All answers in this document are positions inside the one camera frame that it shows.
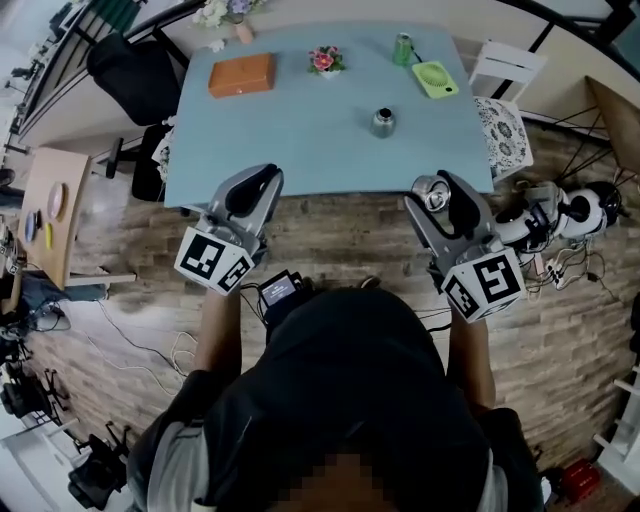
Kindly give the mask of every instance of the lime green case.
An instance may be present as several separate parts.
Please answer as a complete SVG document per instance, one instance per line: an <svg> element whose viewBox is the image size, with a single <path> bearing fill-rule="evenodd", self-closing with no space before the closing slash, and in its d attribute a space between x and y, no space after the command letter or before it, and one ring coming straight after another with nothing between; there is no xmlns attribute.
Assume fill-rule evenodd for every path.
<svg viewBox="0 0 640 512"><path fill-rule="evenodd" d="M429 98L437 100L458 94L458 86L440 62L421 62L414 64L411 69Z"/></svg>

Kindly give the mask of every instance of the light blue table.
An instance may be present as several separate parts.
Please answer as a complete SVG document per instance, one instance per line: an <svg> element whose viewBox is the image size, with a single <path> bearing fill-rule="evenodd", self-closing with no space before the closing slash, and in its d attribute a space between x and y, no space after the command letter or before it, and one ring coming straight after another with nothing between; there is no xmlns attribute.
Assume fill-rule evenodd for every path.
<svg viewBox="0 0 640 512"><path fill-rule="evenodd" d="M407 32L426 62L441 61L459 94L432 100L410 68L391 61ZM327 80L307 72L308 51L334 45L347 70ZM271 52L272 91L215 99L214 62ZM373 113L397 116L392 137L369 132ZM278 165L284 195L407 191L422 174L457 173L480 192L493 190L480 118L451 36L411 23L322 23L258 33L214 54L198 50L189 65L171 147L165 205L208 203L227 177L261 163Z"/></svg>

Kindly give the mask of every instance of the black and white marker cube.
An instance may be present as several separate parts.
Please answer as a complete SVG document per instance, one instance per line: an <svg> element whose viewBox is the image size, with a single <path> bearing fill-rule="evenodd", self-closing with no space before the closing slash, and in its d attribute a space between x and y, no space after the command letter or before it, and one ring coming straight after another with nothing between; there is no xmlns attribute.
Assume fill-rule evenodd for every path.
<svg viewBox="0 0 640 512"><path fill-rule="evenodd" d="M467 322L475 322L509 307L525 286L518 258L507 248L452 267L442 289Z"/></svg>
<svg viewBox="0 0 640 512"><path fill-rule="evenodd" d="M188 227L174 268L207 288L228 295L255 264L242 247Z"/></svg>

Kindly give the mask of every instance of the small display screen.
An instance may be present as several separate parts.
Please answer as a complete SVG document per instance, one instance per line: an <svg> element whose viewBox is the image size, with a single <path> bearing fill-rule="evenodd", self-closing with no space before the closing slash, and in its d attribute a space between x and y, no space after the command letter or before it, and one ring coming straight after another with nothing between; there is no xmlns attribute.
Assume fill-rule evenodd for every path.
<svg viewBox="0 0 640 512"><path fill-rule="evenodd" d="M293 285L293 281L289 276L282 276L277 281L274 281L270 285L262 288L260 293L262 298L267 303L267 307L273 306L280 299L291 295L296 291L296 287Z"/></svg>

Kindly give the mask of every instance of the flower vase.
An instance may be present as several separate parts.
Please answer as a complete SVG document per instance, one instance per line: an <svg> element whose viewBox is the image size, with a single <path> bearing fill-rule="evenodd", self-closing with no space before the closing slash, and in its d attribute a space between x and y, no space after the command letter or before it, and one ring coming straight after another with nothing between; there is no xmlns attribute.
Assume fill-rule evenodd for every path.
<svg viewBox="0 0 640 512"><path fill-rule="evenodd" d="M340 69L336 69L334 71L322 71L320 74L325 77L327 80L331 80L340 74Z"/></svg>
<svg viewBox="0 0 640 512"><path fill-rule="evenodd" d="M253 42L253 31L244 17L238 23L234 23L233 26L240 41L244 44Z"/></svg>

